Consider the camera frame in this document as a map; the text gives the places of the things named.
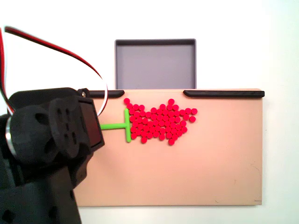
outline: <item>red disc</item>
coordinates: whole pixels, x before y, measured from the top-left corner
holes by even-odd
[[[171,130],[171,133],[172,134],[176,134],[178,131],[177,131],[177,129],[175,129],[175,128],[173,128],[172,130]]]
[[[139,110],[140,110],[140,111],[144,111],[144,109],[145,109],[145,106],[144,106],[144,105],[139,105]]]
[[[134,133],[137,130],[135,127],[131,127],[131,132]]]
[[[185,115],[183,116],[183,118],[184,118],[184,120],[188,120],[188,119],[189,119],[189,115],[188,115],[188,114],[185,114]]]
[[[142,123],[145,124],[145,125],[148,123],[148,121],[149,121],[149,120],[148,120],[147,118],[143,118],[143,119],[142,119]]]
[[[161,133],[161,134],[165,134],[165,132],[166,132],[165,128],[162,127],[162,128],[160,129],[160,133]]]
[[[128,108],[128,109],[132,109],[132,108],[133,108],[133,105],[132,105],[132,104],[127,104],[127,108]]]
[[[176,129],[177,129],[177,130],[181,130],[181,129],[182,129],[182,126],[179,125],[179,124],[177,124],[177,125],[176,125]]]
[[[157,114],[162,114],[162,113],[163,113],[163,110],[161,110],[161,109],[157,110]]]
[[[161,104],[161,105],[160,105],[160,109],[161,109],[161,110],[165,110],[165,109],[166,109],[165,104]]]
[[[169,99],[168,103],[171,104],[171,105],[173,105],[174,104],[174,99]]]
[[[158,115],[157,116],[157,120],[162,120],[163,119],[163,116],[162,115]]]
[[[169,144],[170,146],[173,146],[173,144],[174,144],[174,140],[173,140],[173,139],[169,139],[169,140],[168,140],[168,144]]]
[[[123,102],[124,102],[125,104],[129,104],[129,103],[130,103],[130,99],[129,99],[129,98],[125,98],[125,99],[123,100]]]
[[[171,134],[170,132],[168,132],[168,133],[166,134],[166,138],[167,138],[167,139],[171,139],[171,137],[172,137],[172,134]]]
[[[147,125],[145,125],[145,126],[143,127],[143,131],[144,131],[144,132],[148,132],[149,129],[150,129],[150,127],[148,127]]]
[[[180,118],[180,117],[176,117],[176,118],[175,118],[175,122],[176,122],[176,123],[179,123],[180,121],[181,121],[181,118]]]
[[[133,115],[135,113],[135,110],[132,108],[129,110],[129,114]]]
[[[175,104],[175,105],[173,105],[172,108],[173,108],[174,111],[177,111],[178,110],[178,105]]]
[[[144,144],[144,143],[146,143],[148,141],[148,139],[146,138],[146,137],[142,137],[141,138],[141,142]]]
[[[156,113],[157,112],[157,109],[156,108],[151,108],[151,110],[150,110],[152,113]]]
[[[194,116],[191,116],[191,117],[189,118],[189,121],[193,123],[193,122],[196,121],[196,118],[195,118]]]
[[[185,127],[187,123],[186,123],[184,120],[182,120],[179,124],[180,124],[181,126]]]
[[[172,105],[171,105],[171,104],[168,104],[168,105],[167,105],[167,109],[168,109],[169,111],[171,111],[171,110],[172,110]]]
[[[186,108],[185,112],[186,112],[186,114],[190,114],[191,113],[191,109],[190,108]]]
[[[140,111],[140,117],[145,117],[145,111]]]
[[[188,129],[187,129],[186,127],[182,127],[182,132],[183,132],[183,133],[186,133],[187,130],[188,130]]]
[[[174,118],[174,117],[169,118],[169,122],[170,122],[170,123],[174,123],[174,121],[175,121],[175,118]]]
[[[159,137],[160,133],[159,132],[154,132],[153,135],[154,135],[155,138],[157,138],[157,137]]]
[[[160,127],[163,127],[164,124],[165,124],[165,122],[164,122],[163,120],[159,121],[159,126],[160,126]]]
[[[142,118],[138,117],[136,121],[140,124],[140,123],[142,123]]]
[[[171,127],[166,127],[166,128],[165,128],[165,131],[166,131],[166,132],[171,132]]]
[[[137,121],[133,122],[133,127],[138,127],[138,122]]]
[[[183,135],[183,132],[181,131],[181,130],[178,130],[178,132],[177,132],[177,136],[178,137],[181,137]]]
[[[134,117],[138,118],[140,116],[140,113],[138,111],[134,112]]]
[[[155,128],[154,127],[150,127],[149,128],[149,132],[154,133],[155,132]]]
[[[153,133],[149,132],[147,137],[148,137],[148,139],[151,139],[153,137]]]
[[[197,109],[196,109],[196,108],[193,108],[193,109],[191,110],[191,113],[192,113],[193,115],[197,114]]]
[[[179,116],[179,111],[175,111],[174,116],[178,117]]]
[[[137,136],[140,136],[141,135],[141,130],[137,129],[135,133],[136,133]]]
[[[134,116],[131,116],[131,117],[130,117],[130,121],[131,121],[131,122],[134,122],[134,121],[136,121],[136,118],[135,118]]]
[[[178,136],[177,136],[176,134],[173,134],[173,135],[172,135],[172,139],[173,139],[173,140],[178,140]]]
[[[154,126],[159,125],[159,121],[158,120],[154,120],[153,123],[154,123]]]
[[[132,134],[131,134],[131,139],[134,140],[134,139],[136,139],[136,138],[137,138],[137,134],[136,134],[136,133],[132,133]]]
[[[163,140],[165,139],[165,134],[161,134],[161,135],[159,136],[159,139],[160,139],[161,141],[163,141]]]

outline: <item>red token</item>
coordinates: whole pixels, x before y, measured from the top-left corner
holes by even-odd
[[[135,127],[131,127],[131,132],[134,133],[137,129]]]
[[[190,114],[191,113],[191,109],[190,108],[186,108],[185,112],[186,112],[186,114]]]
[[[166,132],[165,128],[162,127],[162,128],[160,129],[160,133],[161,133],[161,134],[165,134],[165,132]]]
[[[137,136],[140,136],[141,135],[141,130],[137,129],[135,133],[136,133]]]
[[[186,133],[187,130],[188,130],[188,129],[187,129],[186,127],[182,127],[182,132],[183,132],[183,133]]]
[[[145,125],[148,123],[148,121],[149,121],[149,120],[148,120],[147,118],[143,118],[143,119],[142,119],[142,123],[145,124]]]
[[[129,114],[133,115],[135,113],[135,110],[134,109],[130,109],[129,110]]]
[[[160,139],[161,141],[163,141],[163,140],[165,139],[165,134],[161,134],[161,135],[159,136],[159,139]]]
[[[132,105],[132,104],[127,104],[127,108],[128,108],[128,109],[132,109],[132,108],[133,108],[133,105]]]
[[[163,116],[162,115],[158,115],[157,116],[157,120],[162,120],[163,119]]]
[[[171,124],[170,124],[170,127],[171,127],[171,128],[176,128],[176,124],[175,124],[175,123],[171,123]]]
[[[146,143],[148,141],[148,139],[146,138],[146,137],[142,137],[141,138],[141,142],[144,144],[144,143]]]
[[[166,134],[166,138],[167,138],[167,139],[171,139],[171,137],[172,137],[172,134],[171,134],[170,132],[168,132],[168,133]]]
[[[149,132],[154,133],[155,132],[155,128],[154,127],[150,127],[149,128]]]
[[[145,111],[140,111],[140,117],[145,117]]]
[[[172,130],[171,130],[171,133],[172,134],[176,134],[178,131],[177,131],[177,129],[175,129],[175,128],[173,128]]]
[[[174,118],[174,117],[169,118],[169,122],[170,122],[170,123],[174,123],[174,121],[175,121],[175,118]]]
[[[152,114],[150,117],[152,120],[156,120],[157,119],[157,115],[156,114]]]
[[[165,131],[166,132],[171,132],[171,127],[166,127]]]
[[[164,124],[165,124],[165,122],[164,122],[163,120],[159,121],[159,126],[160,126],[160,127],[163,127]]]
[[[173,140],[173,139],[169,139],[169,140],[168,140],[168,144],[169,144],[170,146],[173,146],[173,144],[174,144],[174,140]]]
[[[187,123],[186,123],[184,120],[182,120],[179,124],[180,124],[181,126],[185,127]]]
[[[149,132],[147,137],[148,137],[148,139],[151,139],[153,137],[153,133]]]
[[[159,132],[154,132],[153,135],[154,135],[155,138],[157,138],[157,137],[159,137],[160,133]]]
[[[160,114],[162,114],[162,113],[163,113],[163,110],[161,110],[161,109],[158,109],[158,110],[157,110],[157,114],[160,115]]]
[[[151,112],[146,112],[146,113],[145,113],[145,116],[146,116],[147,118],[150,118],[150,117],[151,117]]]
[[[176,134],[173,134],[172,139],[176,141],[176,140],[178,140],[178,136]]]
[[[138,117],[136,121],[140,124],[140,123],[142,123],[142,118]]]
[[[159,121],[158,120],[154,120],[153,123],[154,123],[154,126],[159,125]]]
[[[171,105],[173,105],[174,104],[174,99],[169,99],[168,103],[171,104]]]
[[[134,116],[131,116],[131,117],[130,117],[130,121],[131,121],[131,122],[134,122],[134,121],[136,121],[136,118],[135,118]]]
[[[171,104],[168,104],[168,105],[167,105],[167,109],[168,109],[169,111],[171,111],[171,110],[172,110],[172,105],[171,105]]]
[[[176,117],[176,118],[175,118],[175,122],[176,122],[176,123],[179,123],[180,121],[181,121],[181,118],[180,118],[180,117]]]
[[[177,132],[177,136],[178,137],[181,137],[183,135],[183,132],[181,131],[181,130],[178,130],[178,132]]]
[[[144,109],[145,109],[145,106],[144,106],[144,105],[139,105],[139,110],[140,110],[140,111],[144,111]]]
[[[185,115],[183,116],[183,118],[184,118],[184,120],[188,120],[188,119],[189,119],[189,115],[188,115],[188,114],[185,114]]]
[[[130,99],[129,99],[129,98],[125,98],[125,99],[123,100],[123,102],[124,102],[125,104],[129,104],[129,103],[130,103]]]
[[[191,116],[191,117],[189,118],[189,121],[193,123],[193,122],[196,121],[196,118],[195,118],[194,116]]]
[[[140,116],[140,113],[138,111],[134,112],[134,117],[138,118]]]
[[[132,134],[131,134],[131,139],[133,139],[133,140],[134,140],[134,139],[136,139],[136,138],[137,138],[137,134],[135,134],[135,133],[132,133]]]
[[[156,108],[151,108],[151,110],[150,110],[152,113],[156,113],[157,112],[157,109]]]
[[[191,110],[191,113],[192,113],[193,115],[197,114],[197,109],[196,109],[196,108],[193,108],[193,109]]]
[[[179,125],[179,124],[177,124],[177,125],[176,125],[176,129],[177,129],[177,130],[181,130],[181,129],[182,129],[182,126]]]
[[[178,105],[175,104],[175,105],[173,105],[172,108],[173,108],[174,111],[177,111],[178,110]]]
[[[179,116],[179,111],[175,111],[174,116],[178,117]]]
[[[165,110],[165,109],[166,109],[165,104],[161,104],[161,105],[160,105],[160,109],[161,109],[161,110]]]

